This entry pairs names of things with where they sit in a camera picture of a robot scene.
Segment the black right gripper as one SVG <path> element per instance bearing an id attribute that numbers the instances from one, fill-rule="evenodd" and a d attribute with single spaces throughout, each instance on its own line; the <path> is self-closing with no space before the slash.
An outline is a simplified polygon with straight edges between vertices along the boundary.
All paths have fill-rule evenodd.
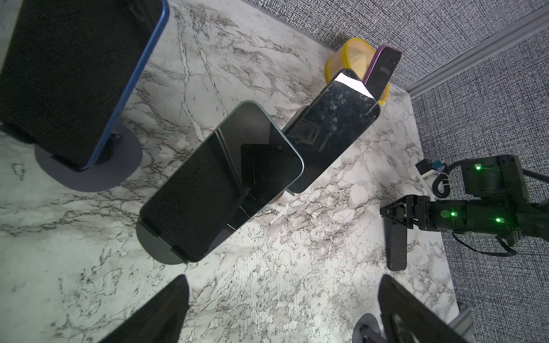
<path id="1" fill-rule="evenodd" d="M 430 231 L 430 197 L 406 195 L 380 208 L 385 218 L 387 268 L 397 272 L 407 267 L 407 229 Z"/>

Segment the teal-edged black phone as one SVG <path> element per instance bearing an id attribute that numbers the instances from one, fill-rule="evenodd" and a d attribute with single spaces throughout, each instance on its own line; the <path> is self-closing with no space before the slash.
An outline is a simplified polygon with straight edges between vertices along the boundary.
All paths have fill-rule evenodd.
<path id="1" fill-rule="evenodd" d="M 264 109 L 240 103 L 141 208 L 178 256 L 198 262 L 303 172 L 304 161 Z"/>

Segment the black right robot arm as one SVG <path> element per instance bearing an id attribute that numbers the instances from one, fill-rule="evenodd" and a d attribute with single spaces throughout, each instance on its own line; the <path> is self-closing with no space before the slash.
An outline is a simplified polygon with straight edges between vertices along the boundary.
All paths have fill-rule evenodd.
<path id="1" fill-rule="evenodd" d="M 517 254 L 513 246 L 523 237 L 548 239 L 548 202 L 530 201 L 525 178 L 548 182 L 526 170 L 519 158 L 504 154 L 446 164 L 423 159 L 409 169 L 413 181 L 429 194 L 415 194 L 385 205 L 387 267 L 407 267 L 407 233 L 449 232 L 453 238 L 468 232 L 492 234 L 503 247 L 499 257 Z"/>

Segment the purple-edged black phone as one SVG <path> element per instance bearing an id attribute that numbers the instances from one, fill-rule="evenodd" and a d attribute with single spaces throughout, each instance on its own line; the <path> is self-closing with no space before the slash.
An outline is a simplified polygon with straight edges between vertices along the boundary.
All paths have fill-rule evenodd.
<path id="1" fill-rule="evenodd" d="M 388 45 L 379 47 L 366 71 L 363 84 L 376 101 L 380 101 L 383 92 L 396 70 L 402 52 Z"/>

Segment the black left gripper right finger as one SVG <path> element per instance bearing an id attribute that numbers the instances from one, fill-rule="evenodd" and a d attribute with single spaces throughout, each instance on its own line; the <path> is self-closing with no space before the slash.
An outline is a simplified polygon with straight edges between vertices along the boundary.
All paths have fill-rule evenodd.
<path id="1" fill-rule="evenodd" d="M 382 276 L 378 301 L 389 342 L 467 342 L 389 274 Z"/>

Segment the blue-edged phone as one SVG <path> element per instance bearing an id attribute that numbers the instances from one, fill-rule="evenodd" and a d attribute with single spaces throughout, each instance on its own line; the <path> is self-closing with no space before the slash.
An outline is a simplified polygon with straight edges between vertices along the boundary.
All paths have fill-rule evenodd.
<path id="1" fill-rule="evenodd" d="M 70 169 L 97 163 L 170 16 L 166 1 L 24 1 L 1 130 Z"/>

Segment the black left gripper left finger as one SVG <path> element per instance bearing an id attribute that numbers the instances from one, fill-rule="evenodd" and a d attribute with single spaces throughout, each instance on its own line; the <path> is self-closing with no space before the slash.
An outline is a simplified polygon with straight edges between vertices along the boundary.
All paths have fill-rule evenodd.
<path id="1" fill-rule="evenodd" d="M 181 274 L 102 341 L 178 342 L 189 299 L 187 278 Z"/>

